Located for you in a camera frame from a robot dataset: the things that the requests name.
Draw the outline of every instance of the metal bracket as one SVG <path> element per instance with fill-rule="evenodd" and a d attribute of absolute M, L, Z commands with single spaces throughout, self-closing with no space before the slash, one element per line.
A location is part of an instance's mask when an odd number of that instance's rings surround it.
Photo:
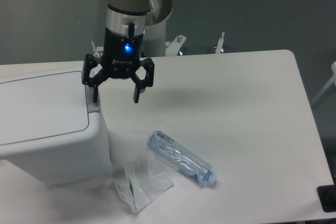
<path fill-rule="evenodd" d="M 172 42 L 166 42 L 166 56 L 181 56 L 181 47 L 187 40 L 186 37 L 182 35 L 177 35 L 177 37 Z"/>

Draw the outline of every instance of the gray floor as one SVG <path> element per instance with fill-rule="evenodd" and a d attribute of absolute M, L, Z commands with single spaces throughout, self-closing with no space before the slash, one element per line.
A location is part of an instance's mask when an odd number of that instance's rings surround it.
<path fill-rule="evenodd" d="M 227 52 L 289 49 L 309 99 L 336 61 L 336 0 L 173 0 L 167 38 L 188 38 L 187 54 L 212 51 L 226 31 Z M 106 0 L 0 0 L 0 64 L 82 60 L 102 45 Z M 336 94 L 314 116 L 336 155 Z"/>

